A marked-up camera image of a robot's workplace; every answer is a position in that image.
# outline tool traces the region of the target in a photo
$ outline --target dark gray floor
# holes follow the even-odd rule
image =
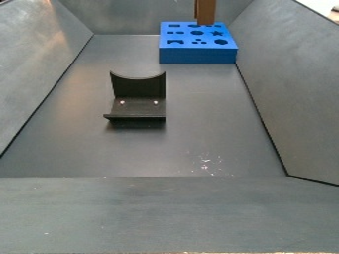
[[[291,178],[0,179],[0,250],[339,252],[338,196]]]
[[[167,71],[167,123],[116,129],[108,72]],[[156,36],[95,36],[0,160],[1,177],[227,176],[284,172],[234,65],[158,63]]]

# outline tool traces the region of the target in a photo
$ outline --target wooden stick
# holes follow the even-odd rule
[[[195,16],[199,25],[215,24],[216,0],[196,0]]]

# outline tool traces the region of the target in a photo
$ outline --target gray panel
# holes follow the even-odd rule
[[[91,31],[56,1],[0,6],[0,153],[83,49]]]
[[[231,26],[238,65],[288,172],[339,184],[339,27],[294,1],[255,0]]]
[[[0,160],[1,177],[284,176],[236,67],[159,64],[158,41],[92,38]],[[163,128],[116,129],[101,117],[111,70],[166,71]]]
[[[0,250],[338,253],[338,196],[290,178],[1,179]]]
[[[230,24],[254,0],[220,0],[218,20]],[[194,0],[61,0],[96,34],[159,34],[162,21],[192,21]]]

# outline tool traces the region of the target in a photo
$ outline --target small hole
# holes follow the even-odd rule
[[[216,43],[216,44],[220,44],[220,45],[224,45],[224,44],[228,43],[228,41],[227,41],[227,40],[218,39],[218,40],[215,40],[215,43]]]
[[[204,32],[203,32],[203,31],[192,31],[191,33],[192,33],[192,35],[195,35],[195,36],[203,36],[203,35],[204,35]]]

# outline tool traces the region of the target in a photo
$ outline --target blue foam block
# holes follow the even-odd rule
[[[162,64],[235,64],[238,44],[223,22],[162,22],[159,62]]]

